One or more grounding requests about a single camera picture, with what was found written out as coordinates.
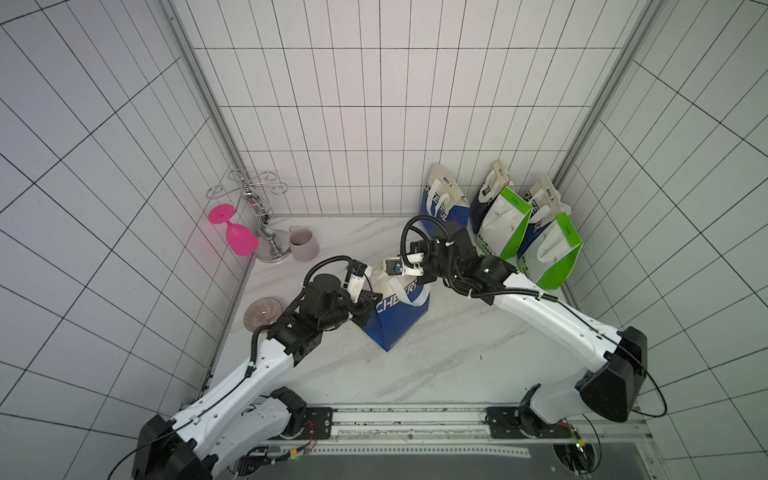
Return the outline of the blue Cheerful bag front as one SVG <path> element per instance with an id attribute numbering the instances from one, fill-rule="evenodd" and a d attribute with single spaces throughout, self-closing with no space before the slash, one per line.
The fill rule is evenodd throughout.
<path id="1" fill-rule="evenodd" d="M 381 293 L 362 331 L 383 350 L 390 351 L 429 309 L 431 284 L 414 276 L 389 276 L 381 267 L 366 270 L 373 291 Z"/>

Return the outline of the blue cheerful bag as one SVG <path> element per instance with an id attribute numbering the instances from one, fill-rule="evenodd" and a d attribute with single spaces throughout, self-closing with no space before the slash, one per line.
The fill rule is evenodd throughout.
<path id="1" fill-rule="evenodd" d="M 390 351 L 429 309 L 431 284 L 414 276 L 389 276 L 381 267 L 366 270 L 373 291 L 381 293 L 362 331 L 383 350 Z"/>
<path id="2" fill-rule="evenodd" d="M 434 164 L 422 187 L 419 212 L 441 222 L 455 222 L 466 227 L 470 205 L 453 176 L 440 164 Z"/>

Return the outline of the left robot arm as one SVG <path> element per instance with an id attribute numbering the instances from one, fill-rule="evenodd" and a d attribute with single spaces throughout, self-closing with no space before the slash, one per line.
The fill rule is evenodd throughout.
<path id="1" fill-rule="evenodd" d="M 348 320 L 364 325 L 382 300 L 363 280 L 320 274 L 252 336 L 250 356 L 171 419 L 150 419 L 130 454 L 132 479 L 214 479 L 252 448 L 305 424 L 305 401 L 281 379 Z"/>

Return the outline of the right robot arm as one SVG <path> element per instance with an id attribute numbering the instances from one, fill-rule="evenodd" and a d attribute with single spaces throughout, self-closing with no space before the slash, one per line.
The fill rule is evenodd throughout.
<path id="1" fill-rule="evenodd" d="M 578 312 L 515 265 L 479 254 L 467 230 L 456 225 L 431 240 L 402 242 L 400 251 L 419 258 L 410 265 L 422 282 L 442 280 L 461 296 L 528 322 L 577 360 L 575 374 L 529 389 L 520 403 L 524 415 L 544 424 L 585 413 L 616 423 L 628 420 L 649 376 L 643 332 L 634 327 L 619 330 Z"/>

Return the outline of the green white bag left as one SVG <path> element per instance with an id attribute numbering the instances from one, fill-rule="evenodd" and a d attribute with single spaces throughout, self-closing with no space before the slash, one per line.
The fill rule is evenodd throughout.
<path id="1" fill-rule="evenodd" d="M 476 244 L 484 255 L 510 260 L 517 256 L 533 207 L 510 187 L 505 187 L 485 214 Z"/>

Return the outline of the green white bag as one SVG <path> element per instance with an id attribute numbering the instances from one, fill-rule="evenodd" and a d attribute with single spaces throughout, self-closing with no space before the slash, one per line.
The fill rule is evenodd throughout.
<path id="1" fill-rule="evenodd" d="M 517 253 L 517 266 L 543 290 L 558 289 L 571 274 L 583 241 L 570 216 L 563 212 L 531 235 Z"/>
<path id="2" fill-rule="evenodd" d="M 510 187 L 505 187 L 485 214 L 476 244 L 484 255 L 510 260 L 517 256 L 533 207 Z"/>

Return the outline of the dark bag behind left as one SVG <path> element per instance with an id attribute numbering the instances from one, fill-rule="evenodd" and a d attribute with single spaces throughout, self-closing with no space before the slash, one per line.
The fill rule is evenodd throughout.
<path id="1" fill-rule="evenodd" d="M 507 169 L 499 162 L 492 165 L 477 195 L 470 204 L 469 224 L 472 231 L 477 234 L 482 221 L 490 210 L 493 202 L 505 187 L 513 187 Z"/>

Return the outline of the green white bag right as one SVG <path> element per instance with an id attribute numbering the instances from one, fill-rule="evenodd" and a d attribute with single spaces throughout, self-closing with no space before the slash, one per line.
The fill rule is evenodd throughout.
<path id="1" fill-rule="evenodd" d="M 571 274 L 583 241 L 570 216 L 563 212 L 531 235 L 517 253 L 517 266 L 543 290 L 558 289 Z"/>

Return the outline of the dark blue bag behind right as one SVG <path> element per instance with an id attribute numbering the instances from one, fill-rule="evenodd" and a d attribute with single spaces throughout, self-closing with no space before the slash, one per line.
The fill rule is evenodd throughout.
<path id="1" fill-rule="evenodd" d="M 555 188 L 547 174 L 542 174 L 534 185 L 523 195 L 531 206 L 531 216 L 525 235 L 518 248 L 517 256 L 522 257 L 535 239 L 556 220 L 560 213 L 571 214 L 571 207 L 561 200 L 561 194 Z"/>

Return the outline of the mauve ceramic mug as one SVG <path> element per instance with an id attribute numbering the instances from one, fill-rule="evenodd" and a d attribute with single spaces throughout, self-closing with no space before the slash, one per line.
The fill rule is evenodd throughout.
<path id="1" fill-rule="evenodd" d="M 293 258 L 299 262 L 313 260 L 319 254 L 319 244 L 312 230 L 306 227 L 289 228 L 289 245 Z"/>

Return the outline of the round drain cover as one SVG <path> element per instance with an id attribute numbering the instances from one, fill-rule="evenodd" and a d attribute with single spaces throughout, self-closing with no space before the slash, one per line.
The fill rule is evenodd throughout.
<path id="1" fill-rule="evenodd" d="M 276 322 L 284 307 L 274 297 L 264 297 L 250 304 L 243 314 L 243 325 L 249 332 L 255 332 L 259 327 L 269 326 Z"/>

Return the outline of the chrome glass holder stand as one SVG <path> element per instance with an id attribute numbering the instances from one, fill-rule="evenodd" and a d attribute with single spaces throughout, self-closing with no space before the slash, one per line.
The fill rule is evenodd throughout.
<path id="1" fill-rule="evenodd" d="M 209 200 L 217 200 L 232 193 L 239 193 L 246 206 L 255 218 L 256 226 L 248 227 L 259 239 L 260 245 L 255 253 L 257 260 L 264 263 L 277 263 L 290 254 L 288 232 L 273 230 L 270 226 L 272 209 L 266 200 L 257 195 L 259 187 L 269 187 L 277 195 L 287 192 L 287 185 L 278 180 L 276 173 L 265 171 L 256 175 L 256 180 L 250 180 L 244 170 L 231 168 L 227 178 L 237 184 L 235 189 L 227 189 L 222 183 L 210 187 L 205 196 Z"/>

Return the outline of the pink plastic wine glass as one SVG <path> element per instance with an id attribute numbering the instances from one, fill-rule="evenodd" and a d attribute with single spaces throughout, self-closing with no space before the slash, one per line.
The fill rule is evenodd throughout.
<path id="1" fill-rule="evenodd" d="M 235 255 L 247 257 L 256 252 L 260 241 L 258 237 L 245 225 L 232 222 L 236 209 L 231 204 L 222 204 L 214 207 L 208 213 L 208 221 L 213 225 L 225 225 L 226 241 Z"/>

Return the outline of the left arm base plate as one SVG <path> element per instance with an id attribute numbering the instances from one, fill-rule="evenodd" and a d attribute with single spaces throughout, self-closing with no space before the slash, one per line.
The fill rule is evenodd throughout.
<path id="1" fill-rule="evenodd" d="M 300 422 L 291 420 L 286 430 L 274 437 L 274 440 L 328 440 L 331 437 L 334 412 L 331 407 L 308 407 Z"/>

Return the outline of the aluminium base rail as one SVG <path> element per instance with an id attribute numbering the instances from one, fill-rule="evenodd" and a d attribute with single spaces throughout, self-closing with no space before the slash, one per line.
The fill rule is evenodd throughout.
<path id="1" fill-rule="evenodd" d="M 565 440 L 493 439 L 485 421 L 485 410 L 493 406 L 513 405 L 447 403 L 308 406 L 331 407 L 335 410 L 331 437 L 328 440 L 310 440 L 318 441 L 322 446 L 353 443 L 565 443 L 576 437 L 589 443 L 642 443 L 650 440 L 648 428 L 638 420 L 614 424 L 583 418 L 557 423 L 571 430 L 571 437 Z M 272 431 L 277 426 L 287 427 L 291 420 L 298 423 L 308 407 L 291 414 L 282 402 L 265 399 L 261 405 L 248 406 L 244 412 L 238 413 L 235 422 L 224 430 L 223 438 L 215 444 L 229 446 L 236 434 L 254 435 L 256 429 L 262 426 Z"/>

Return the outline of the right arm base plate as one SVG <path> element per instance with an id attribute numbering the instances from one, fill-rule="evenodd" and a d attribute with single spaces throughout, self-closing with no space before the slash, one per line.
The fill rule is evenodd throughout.
<path id="1" fill-rule="evenodd" d="M 571 437 L 568 427 L 546 424 L 527 408 L 520 411 L 515 406 L 493 406 L 485 412 L 485 421 L 493 439 L 565 440 Z"/>

